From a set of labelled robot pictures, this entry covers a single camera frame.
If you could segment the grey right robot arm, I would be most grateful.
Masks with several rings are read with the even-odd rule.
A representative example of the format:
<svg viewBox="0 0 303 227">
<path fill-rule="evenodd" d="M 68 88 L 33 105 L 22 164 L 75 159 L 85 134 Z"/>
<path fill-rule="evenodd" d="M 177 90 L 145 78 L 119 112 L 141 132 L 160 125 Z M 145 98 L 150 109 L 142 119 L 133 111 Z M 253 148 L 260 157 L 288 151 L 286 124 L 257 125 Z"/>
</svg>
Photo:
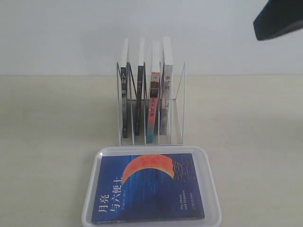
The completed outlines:
<svg viewBox="0 0 303 227">
<path fill-rule="evenodd" d="M 253 21 L 258 41 L 272 40 L 303 28 L 302 0 L 269 0 Z"/>
</svg>

